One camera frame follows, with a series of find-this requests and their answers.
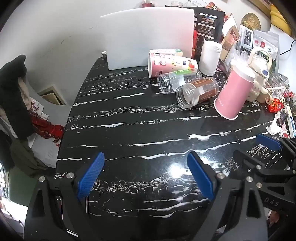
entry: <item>blue gripper pad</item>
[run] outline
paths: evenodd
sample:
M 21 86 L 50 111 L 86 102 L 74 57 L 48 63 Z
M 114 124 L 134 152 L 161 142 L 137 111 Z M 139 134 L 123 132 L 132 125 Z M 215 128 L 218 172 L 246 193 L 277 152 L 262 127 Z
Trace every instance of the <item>blue gripper pad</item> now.
M 198 160 L 196 159 L 194 154 L 192 154 L 192 152 L 190 152 L 187 156 L 187 165 L 188 165 L 202 195 L 204 197 L 207 197 L 209 200 L 213 200 L 214 188 L 215 188 L 213 186 L 213 182 L 211 181 L 210 177 L 207 175 L 207 173 L 205 172 L 205 170 L 203 169 L 201 164 L 198 162 Z
M 98 178 L 103 166 L 105 164 L 104 153 L 100 152 L 94 161 L 90 164 L 84 175 L 77 183 L 77 197 L 78 199 L 87 197 L 91 192 L 94 182 Z
M 256 142 L 258 144 L 268 147 L 269 149 L 271 149 L 273 151 L 280 151 L 281 150 L 281 144 L 278 140 L 272 139 L 272 138 L 267 137 L 262 134 L 258 134 L 256 136 Z

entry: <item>white plastic container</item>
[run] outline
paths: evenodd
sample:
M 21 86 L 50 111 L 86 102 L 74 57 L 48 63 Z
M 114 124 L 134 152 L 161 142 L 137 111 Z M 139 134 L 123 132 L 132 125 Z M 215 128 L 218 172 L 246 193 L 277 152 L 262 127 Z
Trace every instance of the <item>white plastic container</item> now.
M 205 41 L 200 56 L 200 71 L 203 74 L 213 76 L 216 73 L 221 51 L 221 44 L 214 41 Z

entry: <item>red bottle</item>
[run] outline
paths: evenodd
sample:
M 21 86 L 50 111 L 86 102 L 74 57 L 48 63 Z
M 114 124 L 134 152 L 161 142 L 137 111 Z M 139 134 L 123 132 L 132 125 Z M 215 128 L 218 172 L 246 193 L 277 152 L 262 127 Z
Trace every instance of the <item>red bottle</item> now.
M 196 42 L 197 42 L 197 31 L 194 29 L 194 30 L 193 30 L 192 54 L 191 54 L 191 58 L 192 58 L 192 59 L 194 59 L 194 56 L 195 56 Z

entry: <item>yellow bowl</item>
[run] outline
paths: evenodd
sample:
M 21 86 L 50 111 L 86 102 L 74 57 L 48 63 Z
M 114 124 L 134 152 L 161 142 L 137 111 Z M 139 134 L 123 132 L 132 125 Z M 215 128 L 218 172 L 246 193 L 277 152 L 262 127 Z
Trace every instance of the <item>yellow bowl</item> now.
M 281 13 L 277 10 L 277 8 L 274 5 L 270 6 L 270 15 L 271 23 L 279 29 L 283 30 L 286 34 L 291 36 L 291 28 L 289 27 L 284 17 L 281 15 Z

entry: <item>black marble table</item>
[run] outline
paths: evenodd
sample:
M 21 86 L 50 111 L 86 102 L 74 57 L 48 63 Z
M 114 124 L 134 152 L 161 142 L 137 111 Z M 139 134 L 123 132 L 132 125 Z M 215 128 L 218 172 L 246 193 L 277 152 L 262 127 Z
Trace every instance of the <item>black marble table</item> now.
M 226 76 L 214 77 L 221 88 Z M 236 120 L 226 120 L 213 99 L 182 109 L 175 94 L 159 92 L 147 66 L 109 71 L 100 58 L 70 112 L 56 177 L 75 172 L 98 150 L 105 154 L 89 195 L 89 217 L 105 240 L 184 240 L 196 233 L 209 201 L 187 168 L 192 150 L 217 172 L 239 168 L 236 149 L 283 168 L 279 154 L 255 143 L 274 117 L 265 106 L 246 102 Z

